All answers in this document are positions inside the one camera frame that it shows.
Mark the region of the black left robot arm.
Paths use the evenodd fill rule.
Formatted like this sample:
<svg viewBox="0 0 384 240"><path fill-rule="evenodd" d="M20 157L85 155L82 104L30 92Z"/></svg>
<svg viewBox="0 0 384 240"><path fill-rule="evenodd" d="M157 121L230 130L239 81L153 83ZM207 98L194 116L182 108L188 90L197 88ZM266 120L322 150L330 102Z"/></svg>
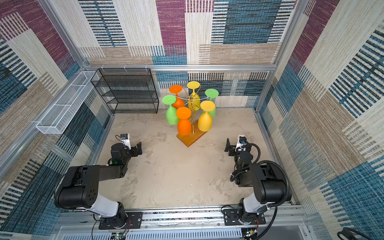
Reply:
<svg viewBox="0 0 384 240"><path fill-rule="evenodd" d="M98 215L99 230L139 229L142 212L126 213L123 203L102 196L98 190L99 182L123 178L130 159L142 153L141 142L131 148L119 143L112 145L107 165L70 167L55 189L56 207Z"/></svg>

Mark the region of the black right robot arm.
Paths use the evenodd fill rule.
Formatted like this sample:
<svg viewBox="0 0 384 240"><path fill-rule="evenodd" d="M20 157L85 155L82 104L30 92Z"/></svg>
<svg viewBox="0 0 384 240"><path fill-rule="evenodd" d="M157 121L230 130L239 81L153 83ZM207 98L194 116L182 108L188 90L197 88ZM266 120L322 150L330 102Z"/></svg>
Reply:
<svg viewBox="0 0 384 240"><path fill-rule="evenodd" d="M291 186L287 173L273 161L261 160L261 149L240 135L235 145L227 140L225 152L234 158L230 181L238 187L252 188L236 209L229 205L221 208L225 225L265 224L264 213L291 200Z"/></svg>

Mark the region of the orange front wine glass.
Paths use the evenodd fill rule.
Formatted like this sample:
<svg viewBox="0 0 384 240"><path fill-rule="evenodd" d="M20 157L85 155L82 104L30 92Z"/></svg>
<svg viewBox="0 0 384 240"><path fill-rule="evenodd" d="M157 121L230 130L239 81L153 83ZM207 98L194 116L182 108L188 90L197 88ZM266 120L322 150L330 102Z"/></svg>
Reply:
<svg viewBox="0 0 384 240"><path fill-rule="evenodd" d="M180 107L177 109L177 117L180 119L178 122L178 133L181 136L187 136L192 133L192 124L190 117L192 112L187 107Z"/></svg>

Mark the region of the green wine glass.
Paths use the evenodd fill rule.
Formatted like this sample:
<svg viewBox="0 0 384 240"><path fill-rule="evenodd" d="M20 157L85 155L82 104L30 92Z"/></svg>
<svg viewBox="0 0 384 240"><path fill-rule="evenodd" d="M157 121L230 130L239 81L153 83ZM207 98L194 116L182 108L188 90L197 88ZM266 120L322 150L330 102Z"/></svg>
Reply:
<svg viewBox="0 0 384 240"><path fill-rule="evenodd" d="M169 125L177 125L180 120L177 116L177 109L173 107L176 100L177 98L173 95L164 96L162 99L162 102L169 106L166 112L166 119Z"/></svg>
<svg viewBox="0 0 384 240"><path fill-rule="evenodd" d="M216 89L207 89L205 91L206 96L210 99L212 103L214 103L214 100L219 96L219 91ZM212 111L209 111L209 114L212 118L216 116L216 105L214 103L214 109Z"/></svg>

